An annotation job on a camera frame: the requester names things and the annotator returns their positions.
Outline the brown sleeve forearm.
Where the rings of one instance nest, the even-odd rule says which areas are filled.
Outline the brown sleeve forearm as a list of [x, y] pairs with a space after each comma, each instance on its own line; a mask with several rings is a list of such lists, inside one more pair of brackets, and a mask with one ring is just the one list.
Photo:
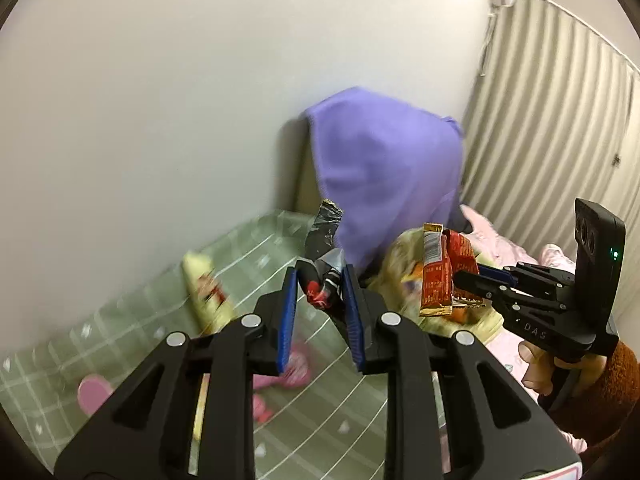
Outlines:
[[639, 362], [620, 341], [598, 380], [549, 416], [562, 431], [586, 441], [580, 459], [588, 470], [614, 446], [626, 426], [639, 427], [639, 416], [634, 415], [638, 402]]

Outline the right hand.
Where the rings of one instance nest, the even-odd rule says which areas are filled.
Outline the right hand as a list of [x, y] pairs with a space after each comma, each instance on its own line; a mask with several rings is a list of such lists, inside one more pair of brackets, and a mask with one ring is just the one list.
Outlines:
[[523, 377], [523, 385], [543, 396], [550, 396], [553, 390], [552, 374], [556, 370], [577, 370], [577, 382], [571, 396], [580, 396], [601, 377], [608, 359], [597, 354], [587, 354], [577, 363], [567, 363], [528, 341], [518, 344], [518, 354], [528, 365]]

